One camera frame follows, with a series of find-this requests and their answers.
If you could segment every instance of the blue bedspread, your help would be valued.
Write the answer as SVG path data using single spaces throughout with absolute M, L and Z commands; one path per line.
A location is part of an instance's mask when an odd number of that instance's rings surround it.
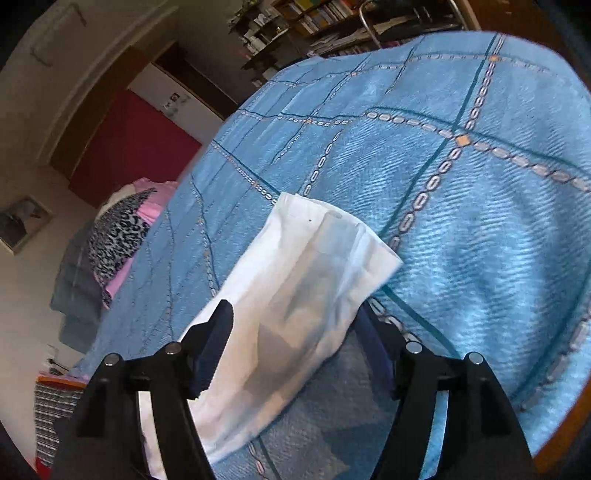
M 433 351 L 482 352 L 525 407 L 535 453 L 591 366 L 590 180 L 589 92 L 542 47 L 444 33 L 302 61 L 242 105 L 182 182 L 77 373 L 92 374 L 109 352 L 149 355 L 176 339 L 279 193 L 299 193 L 356 215 L 397 251 L 404 266 L 377 298 Z M 216 473 L 369 478 L 394 410 L 351 333 Z

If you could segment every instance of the framed picture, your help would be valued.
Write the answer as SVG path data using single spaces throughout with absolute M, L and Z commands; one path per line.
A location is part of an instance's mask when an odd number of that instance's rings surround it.
M 26 195 L 12 205 L 0 210 L 0 242 L 12 254 L 16 254 L 53 214 L 33 197 Z

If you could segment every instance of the white wall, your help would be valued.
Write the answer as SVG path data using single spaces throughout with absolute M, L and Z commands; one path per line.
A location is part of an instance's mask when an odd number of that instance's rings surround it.
M 228 35 L 230 19 L 242 0 L 176 0 L 181 5 L 179 42 L 187 50 L 189 63 L 207 76 L 238 104 L 256 89 L 252 71 L 241 70 L 247 53 L 239 37 Z
M 0 420 L 25 458 L 35 454 L 33 389 L 47 344 L 72 365 L 80 354 L 57 339 L 60 313 L 49 308 L 69 239 L 95 210 L 67 189 L 50 167 L 0 165 L 0 205 L 33 195 L 55 217 L 15 256 L 0 247 Z
M 71 29 L 56 37 L 56 44 L 44 43 L 40 50 L 49 52 L 53 60 L 52 67 L 44 66 L 30 55 L 30 48 L 69 3 L 57 0 L 27 31 L 0 71 L 0 207 L 30 194 L 55 213 L 18 255 L 0 248 L 0 420 L 30 462 L 35 452 L 34 382 L 43 368 L 47 344 L 60 349 L 59 360 L 66 364 L 80 356 L 58 341 L 62 315 L 49 308 L 54 280 L 69 239 L 94 214 L 67 189 L 66 179 L 33 164 L 56 119 L 63 117 L 69 100 L 78 93 L 75 87 L 81 82 L 91 85 L 88 73 L 97 61 L 108 66 L 105 51 L 120 44 L 126 32 L 134 33 L 138 21 L 162 4 L 161 0 L 77 0 L 87 26 L 70 23 Z
M 128 88 L 170 118 L 201 145 L 209 145 L 223 124 L 223 120 L 207 106 L 151 63 Z M 180 95 L 180 99 L 166 109 L 164 105 L 173 93 Z
M 0 159 L 32 163 L 64 103 L 86 71 L 123 32 L 162 0 L 78 0 L 85 27 L 69 22 L 65 33 L 45 33 L 71 2 L 57 0 L 27 31 L 0 71 Z M 53 66 L 30 54 L 51 50 Z

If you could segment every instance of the checkered pattern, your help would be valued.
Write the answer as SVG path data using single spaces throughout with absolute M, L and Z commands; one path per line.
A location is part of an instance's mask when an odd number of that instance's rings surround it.
M 53 465 L 60 441 L 53 422 L 69 419 L 82 396 L 82 389 L 53 386 L 38 382 L 35 385 L 35 435 L 37 437 L 37 458 L 46 467 Z

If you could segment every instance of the metal screw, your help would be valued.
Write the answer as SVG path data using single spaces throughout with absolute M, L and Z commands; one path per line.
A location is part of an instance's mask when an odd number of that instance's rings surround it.
M 421 353 L 423 351 L 423 346 L 419 342 L 408 342 L 407 350 L 410 353 L 416 355 L 417 353 Z
M 105 360 L 104 360 L 105 365 L 107 367 L 112 367 L 113 365 L 115 365 L 119 361 L 120 358 L 121 357 L 117 353 L 110 353 L 109 355 L 107 355 L 105 357 Z
M 164 347 L 164 351 L 167 355 L 176 355 L 180 353 L 183 347 L 179 342 L 170 342 L 167 346 Z
M 470 352 L 468 354 L 468 360 L 474 365 L 480 365 L 484 361 L 484 357 L 478 352 Z

